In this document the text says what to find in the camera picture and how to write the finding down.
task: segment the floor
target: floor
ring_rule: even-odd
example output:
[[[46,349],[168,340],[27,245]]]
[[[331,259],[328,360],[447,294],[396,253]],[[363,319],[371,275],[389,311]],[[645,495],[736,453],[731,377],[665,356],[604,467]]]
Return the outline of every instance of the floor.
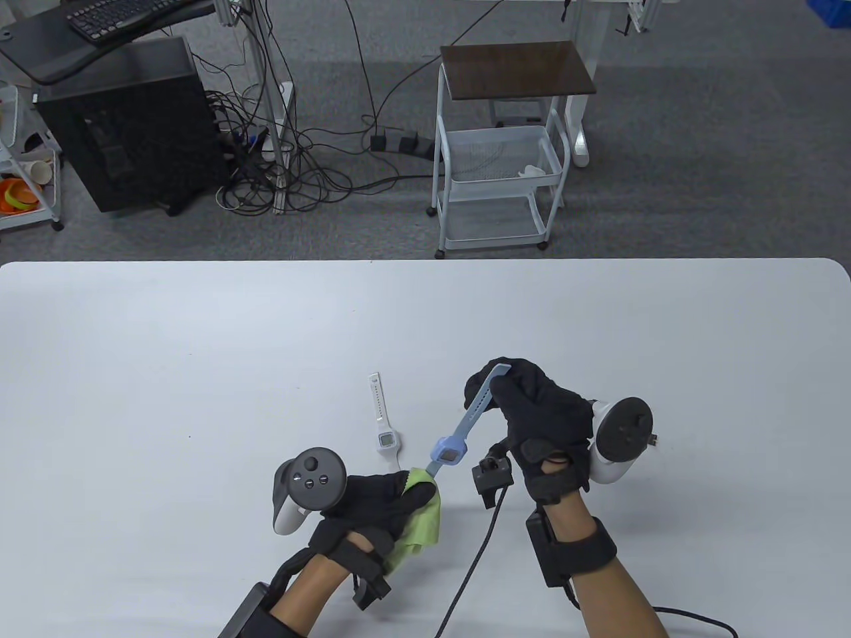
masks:
[[[305,125],[351,129],[369,110],[346,6],[271,3]],[[373,90],[389,88],[488,5],[455,0],[351,0]],[[465,39],[564,37],[559,3],[507,2]],[[175,28],[217,65],[242,58],[237,34],[214,16]],[[252,82],[234,70],[238,88]],[[385,109],[386,124],[433,131],[436,73],[420,73]],[[804,0],[683,0],[655,32],[609,35],[599,93],[585,119],[591,165],[568,178],[567,210],[550,248],[459,257],[791,257],[851,265],[851,31],[831,31]],[[226,80],[204,74],[210,88]],[[459,112],[459,118],[484,111]],[[329,153],[368,182],[370,160]],[[392,156],[403,172],[428,162]],[[431,259],[437,221],[430,182],[350,197],[316,212],[245,219],[211,197],[170,219],[156,209],[103,214],[72,168],[66,229],[3,233],[0,264],[78,259]]]

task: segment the keyboard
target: keyboard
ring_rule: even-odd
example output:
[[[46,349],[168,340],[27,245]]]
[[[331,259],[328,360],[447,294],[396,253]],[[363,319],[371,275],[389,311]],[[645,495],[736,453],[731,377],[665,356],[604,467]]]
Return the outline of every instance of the keyboard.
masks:
[[[193,2],[195,0],[94,0],[71,11],[66,18],[71,28],[92,44],[107,44]]]

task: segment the black desk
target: black desk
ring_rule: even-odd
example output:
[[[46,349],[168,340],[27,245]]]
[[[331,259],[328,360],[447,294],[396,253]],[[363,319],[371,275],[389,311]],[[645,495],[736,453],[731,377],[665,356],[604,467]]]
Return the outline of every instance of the black desk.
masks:
[[[129,33],[113,43],[95,47],[66,24],[65,16],[74,10],[73,7],[71,4],[50,9],[5,27],[0,31],[0,54],[33,82],[54,84],[137,37],[215,12],[213,0],[197,0],[163,16],[142,31]]]

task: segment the black box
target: black box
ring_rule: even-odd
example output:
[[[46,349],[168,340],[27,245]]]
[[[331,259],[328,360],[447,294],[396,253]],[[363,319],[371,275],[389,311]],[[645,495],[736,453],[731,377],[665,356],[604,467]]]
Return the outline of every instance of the black box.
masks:
[[[214,114],[182,37],[127,44],[34,101],[102,211],[185,201],[227,181]]]

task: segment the smartwatch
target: smartwatch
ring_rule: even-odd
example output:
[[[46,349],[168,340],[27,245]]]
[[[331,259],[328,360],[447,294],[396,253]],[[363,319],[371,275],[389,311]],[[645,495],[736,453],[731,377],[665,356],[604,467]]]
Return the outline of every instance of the smartwatch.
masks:
[[[391,426],[387,419],[387,408],[384,403],[384,391],[381,389],[381,377],[378,373],[369,375],[369,389],[372,391],[373,404],[375,407],[375,449],[378,450],[390,472],[398,472],[399,448],[402,443],[399,433]]]
[[[470,434],[473,425],[476,424],[490,403],[491,379],[501,377],[509,370],[511,370],[511,365],[508,363],[497,363],[491,369],[484,383],[482,383],[482,387],[479,388],[470,407],[467,408],[464,416],[461,417],[461,421],[458,423],[458,427],[455,428],[455,432],[449,436],[444,436],[435,443],[434,448],[431,449],[431,462],[425,468],[425,471],[432,477],[437,474],[441,466],[457,465],[464,458],[464,455],[467,454],[467,435]]]

